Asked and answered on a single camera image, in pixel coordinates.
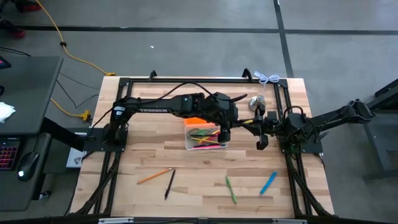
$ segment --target keyboard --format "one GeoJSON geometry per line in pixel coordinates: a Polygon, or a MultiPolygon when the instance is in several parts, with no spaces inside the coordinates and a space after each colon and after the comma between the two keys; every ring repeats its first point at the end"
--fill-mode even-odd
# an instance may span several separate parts
{"type": "Polygon", "coordinates": [[[19,138],[0,139],[0,170],[14,170],[20,145],[19,138]]]}

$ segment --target computer mouse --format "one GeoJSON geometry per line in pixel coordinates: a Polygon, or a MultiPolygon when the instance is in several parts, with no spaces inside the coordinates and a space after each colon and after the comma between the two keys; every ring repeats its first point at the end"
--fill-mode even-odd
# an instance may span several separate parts
{"type": "Polygon", "coordinates": [[[36,152],[28,152],[19,161],[17,176],[20,181],[28,181],[33,177],[36,170],[39,155],[36,152]]]}

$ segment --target small silver object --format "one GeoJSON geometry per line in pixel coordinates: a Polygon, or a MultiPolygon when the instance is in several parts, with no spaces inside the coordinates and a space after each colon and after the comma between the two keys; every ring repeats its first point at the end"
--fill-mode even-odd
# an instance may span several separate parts
{"type": "Polygon", "coordinates": [[[264,105],[266,104],[266,101],[264,100],[264,97],[262,95],[254,96],[249,101],[249,108],[252,111],[256,111],[257,107],[260,104],[264,104],[264,105]]]}

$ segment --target concrete floor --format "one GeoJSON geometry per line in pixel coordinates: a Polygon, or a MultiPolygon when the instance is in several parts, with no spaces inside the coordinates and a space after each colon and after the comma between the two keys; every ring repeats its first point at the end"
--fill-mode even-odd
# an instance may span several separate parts
{"type": "MultiPolygon", "coordinates": [[[[60,26],[278,28],[272,0],[42,0],[60,26]]],[[[393,0],[280,0],[286,29],[397,30],[393,0]]],[[[49,25],[43,12],[4,16],[18,24],[49,25]]],[[[74,55],[118,75],[206,75],[238,77],[244,68],[287,76],[279,34],[178,32],[62,32],[74,55]]],[[[304,78],[314,116],[349,100],[372,94],[397,78],[398,35],[287,35],[294,77],[304,78]]],[[[0,32],[0,45],[32,55],[61,55],[62,72],[99,87],[103,75],[68,58],[53,31],[27,31],[22,40],[0,32]]],[[[97,94],[60,76],[77,103],[97,94]]],[[[94,111],[96,98],[74,108],[57,86],[53,98],[71,112],[94,111]]],[[[65,127],[87,126],[49,105],[47,116],[65,127]]],[[[362,176],[377,171],[364,129],[344,125],[323,139],[328,184],[335,213],[345,218],[398,222],[398,179],[370,184],[362,176]]],[[[0,219],[63,215],[76,172],[49,180],[53,195],[26,212],[0,213],[0,219]]]]}

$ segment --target wooden table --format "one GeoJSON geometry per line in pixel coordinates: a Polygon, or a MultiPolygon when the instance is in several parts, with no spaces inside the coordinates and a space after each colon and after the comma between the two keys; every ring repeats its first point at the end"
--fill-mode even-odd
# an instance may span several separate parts
{"type": "MultiPolygon", "coordinates": [[[[94,122],[115,101],[120,77],[104,77],[94,122]]],[[[303,79],[288,79],[292,105],[301,106],[311,117],[303,79]]],[[[157,98],[176,83],[135,83],[132,96],[157,98]]],[[[252,96],[262,93],[258,84],[204,83],[211,92],[222,92],[230,97],[248,94],[236,103],[239,118],[251,118],[248,109],[252,96]]],[[[170,97],[201,92],[197,86],[185,85],[170,97]]],[[[276,111],[272,85],[263,93],[266,110],[276,111]]],[[[105,117],[98,127],[109,122],[105,117]]],[[[171,114],[135,114],[129,121],[129,138],[119,166],[112,216],[129,217],[230,217],[230,218],[279,218],[294,217],[287,168],[275,137],[269,136],[269,145],[256,149],[258,137],[243,128],[231,130],[231,141],[226,149],[188,151],[185,149],[184,123],[171,114]],[[137,185],[137,181],[168,167],[177,169],[173,186],[167,200],[164,193],[171,172],[137,185]],[[259,197],[259,192],[272,171],[277,177],[259,197]],[[226,187],[228,175],[237,196],[238,204],[231,199],[226,187]]],[[[98,185],[104,153],[95,152],[86,158],[80,171],[71,212],[78,210],[89,199],[98,185]]],[[[333,213],[325,171],[319,158],[303,154],[307,184],[326,210],[333,213]]],[[[105,207],[108,189],[105,189],[102,209],[105,207]]]]}

